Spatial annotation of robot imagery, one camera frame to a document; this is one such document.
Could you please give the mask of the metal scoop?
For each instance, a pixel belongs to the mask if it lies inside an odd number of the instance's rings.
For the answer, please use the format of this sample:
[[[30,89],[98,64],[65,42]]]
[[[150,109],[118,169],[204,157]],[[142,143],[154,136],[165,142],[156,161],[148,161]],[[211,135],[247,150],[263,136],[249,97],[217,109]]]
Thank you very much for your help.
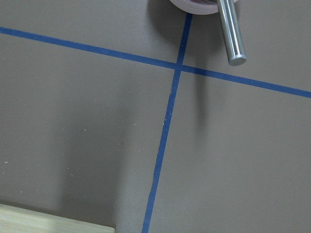
[[[239,66],[246,62],[246,52],[240,31],[236,8],[233,0],[217,0],[225,48],[230,66]]]

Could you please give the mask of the pink bowl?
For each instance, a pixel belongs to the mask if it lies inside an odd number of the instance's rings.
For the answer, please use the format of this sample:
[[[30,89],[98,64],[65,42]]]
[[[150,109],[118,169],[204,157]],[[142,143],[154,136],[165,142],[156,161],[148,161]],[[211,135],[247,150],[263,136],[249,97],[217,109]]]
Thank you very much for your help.
[[[170,0],[177,8],[194,15],[210,15],[218,12],[216,0]]]

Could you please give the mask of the wooden cutting board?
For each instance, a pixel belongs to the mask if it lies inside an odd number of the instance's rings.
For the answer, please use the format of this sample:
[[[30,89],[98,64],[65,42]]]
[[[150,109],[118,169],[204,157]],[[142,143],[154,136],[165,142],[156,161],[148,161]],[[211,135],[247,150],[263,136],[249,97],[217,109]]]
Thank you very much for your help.
[[[114,233],[115,229],[1,204],[0,231],[2,233]]]

